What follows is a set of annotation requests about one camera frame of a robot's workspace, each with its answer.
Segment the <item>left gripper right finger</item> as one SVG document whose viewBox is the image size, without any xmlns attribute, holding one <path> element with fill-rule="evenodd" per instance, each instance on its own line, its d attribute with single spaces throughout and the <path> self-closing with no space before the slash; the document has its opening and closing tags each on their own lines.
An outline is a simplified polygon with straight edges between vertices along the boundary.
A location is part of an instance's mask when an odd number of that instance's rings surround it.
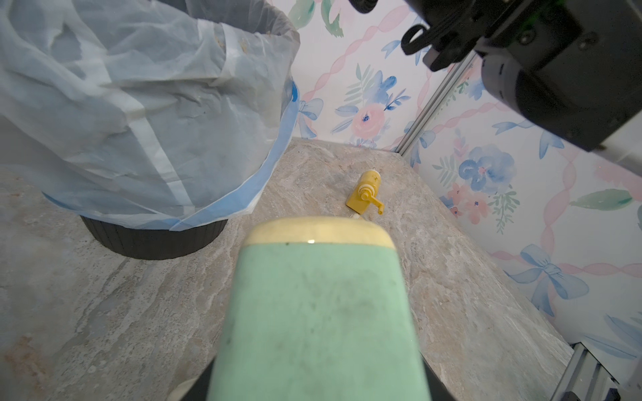
<svg viewBox="0 0 642 401">
<path fill-rule="evenodd" d="M 428 388 L 431 395 L 432 401 L 456 401 L 454 396 L 448 390 L 448 388 L 441 382 L 436 373 L 430 367 L 426 359 L 422 359 L 426 380 L 428 383 Z"/>
</svg>

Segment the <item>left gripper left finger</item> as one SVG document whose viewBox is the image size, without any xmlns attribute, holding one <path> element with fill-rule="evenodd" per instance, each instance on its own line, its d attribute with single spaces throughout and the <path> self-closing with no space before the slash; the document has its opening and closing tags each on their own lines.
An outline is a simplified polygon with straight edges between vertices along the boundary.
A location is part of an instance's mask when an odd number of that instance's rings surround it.
<svg viewBox="0 0 642 401">
<path fill-rule="evenodd" d="M 186 394 L 182 396 L 181 401 L 206 401 L 210 387 L 212 372 L 214 370 L 216 359 L 207 365 L 202 374 L 187 390 Z"/>
</svg>

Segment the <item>green pencil sharpener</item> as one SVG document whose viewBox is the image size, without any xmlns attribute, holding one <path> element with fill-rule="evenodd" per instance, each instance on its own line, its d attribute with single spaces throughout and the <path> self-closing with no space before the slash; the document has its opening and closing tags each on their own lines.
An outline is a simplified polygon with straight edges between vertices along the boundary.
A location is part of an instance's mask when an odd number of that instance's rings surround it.
<svg viewBox="0 0 642 401">
<path fill-rule="evenodd" d="M 365 220 L 257 225 L 239 252 L 210 400 L 428 400 L 400 259 Z"/>
</svg>

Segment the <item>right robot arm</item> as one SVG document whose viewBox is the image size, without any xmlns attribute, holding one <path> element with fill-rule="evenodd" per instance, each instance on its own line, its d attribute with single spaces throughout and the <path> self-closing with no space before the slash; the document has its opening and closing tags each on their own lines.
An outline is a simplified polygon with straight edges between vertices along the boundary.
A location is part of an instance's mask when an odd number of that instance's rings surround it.
<svg viewBox="0 0 642 401">
<path fill-rule="evenodd" d="M 486 90 L 526 120 L 641 172 L 638 1 L 412 1 L 401 39 L 431 71 L 476 53 Z"/>
</svg>

